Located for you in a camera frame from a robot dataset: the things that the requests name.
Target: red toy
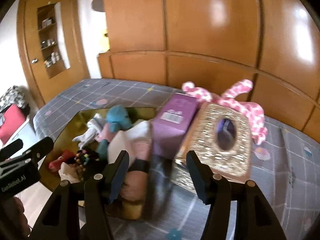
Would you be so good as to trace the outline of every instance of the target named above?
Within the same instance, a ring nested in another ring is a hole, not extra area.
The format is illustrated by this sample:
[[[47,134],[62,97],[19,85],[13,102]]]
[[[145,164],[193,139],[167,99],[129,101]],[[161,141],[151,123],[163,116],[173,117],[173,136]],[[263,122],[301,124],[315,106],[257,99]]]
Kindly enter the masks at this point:
[[[61,163],[64,163],[68,159],[74,158],[74,157],[75,157],[75,154],[73,152],[69,150],[64,150],[62,155],[58,159],[49,163],[49,170],[51,172],[58,172],[58,170],[60,170]]]

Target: white wall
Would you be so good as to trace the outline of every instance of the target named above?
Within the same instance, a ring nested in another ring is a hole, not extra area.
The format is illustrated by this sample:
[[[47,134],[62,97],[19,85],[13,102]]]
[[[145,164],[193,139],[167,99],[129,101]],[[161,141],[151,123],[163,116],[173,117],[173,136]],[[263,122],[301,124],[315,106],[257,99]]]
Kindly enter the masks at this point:
[[[99,40],[102,30],[106,28],[106,21],[104,13],[92,10],[91,2],[92,0],[78,0],[79,20],[89,73],[92,78],[100,78],[96,57],[101,51]],[[28,87],[17,43],[18,3],[19,0],[14,2],[0,23],[0,96],[13,85]]]
[[[102,50],[99,40],[106,29],[106,14],[91,8],[92,0],[78,0],[79,20],[84,54],[90,76],[101,78],[97,55]]]

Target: bed sheet pattern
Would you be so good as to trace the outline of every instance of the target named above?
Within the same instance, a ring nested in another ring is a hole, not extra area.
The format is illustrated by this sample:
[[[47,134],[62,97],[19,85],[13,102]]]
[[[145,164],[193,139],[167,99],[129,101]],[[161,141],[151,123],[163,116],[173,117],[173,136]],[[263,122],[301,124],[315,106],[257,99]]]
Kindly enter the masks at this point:
[[[46,104],[36,114],[34,127],[39,138],[50,136],[55,140],[81,110],[118,104],[160,109],[175,92],[182,91],[143,82],[86,79]],[[259,159],[253,153],[250,178],[266,196],[287,239],[302,239],[320,211],[320,145],[269,117],[266,127],[267,141],[259,147],[270,153],[270,159],[261,160],[267,158]],[[171,162],[153,155],[143,219],[109,218],[116,239],[166,239],[173,229],[181,230],[183,239],[201,238],[209,206],[173,185],[170,172]],[[227,239],[233,239],[235,218],[236,202],[232,202]]]

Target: gray bedsheet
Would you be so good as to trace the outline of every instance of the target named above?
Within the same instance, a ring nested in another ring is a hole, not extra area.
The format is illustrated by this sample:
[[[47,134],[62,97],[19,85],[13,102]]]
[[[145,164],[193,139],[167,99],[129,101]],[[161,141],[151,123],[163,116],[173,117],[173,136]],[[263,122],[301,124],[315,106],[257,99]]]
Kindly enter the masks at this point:
[[[50,136],[55,140],[81,110],[117,104],[159,109],[175,92],[181,90],[142,82],[86,79],[46,104],[36,114],[34,127],[40,138]],[[269,117],[266,127],[267,141],[260,147],[267,149],[271,158],[263,161],[252,154],[251,179],[266,196],[287,238],[302,239],[320,211],[320,145]],[[170,161],[152,157],[143,219],[110,218],[116,239],[166,239],[174,228],[182,231],[183,239],[200,239],[209,206],[193,193],[173,185],[170,172]],[[236,203],[232,202],[227,239],[232,239],[235,217]]]

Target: silver screw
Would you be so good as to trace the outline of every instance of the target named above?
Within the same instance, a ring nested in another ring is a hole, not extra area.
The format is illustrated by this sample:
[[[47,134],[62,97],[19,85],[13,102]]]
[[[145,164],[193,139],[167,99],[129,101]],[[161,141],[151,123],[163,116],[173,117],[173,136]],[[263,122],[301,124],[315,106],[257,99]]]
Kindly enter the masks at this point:
[[[214,174],[214,175],[213,175],[213,178],[214,178],[215,180],[220,180],[220,179],[222,179],[222,176],[221,176],[220,174]]]
[[[68,185],[68,183],[69,183],[69,181],[66,180],[66,179],[64,179],[64,180],[62,180],[62,181],[60,182],[60,186],[64,187],[64,186]]]
[[[249,187],[254,187],[256,185],[256,183],[253,180],[248,180],[247,184]]]
[[[99,180],[99,179],[103,178],[103,175],[98,173],[98,174],[94,175],[93,178],[96,179],[96,180]]]

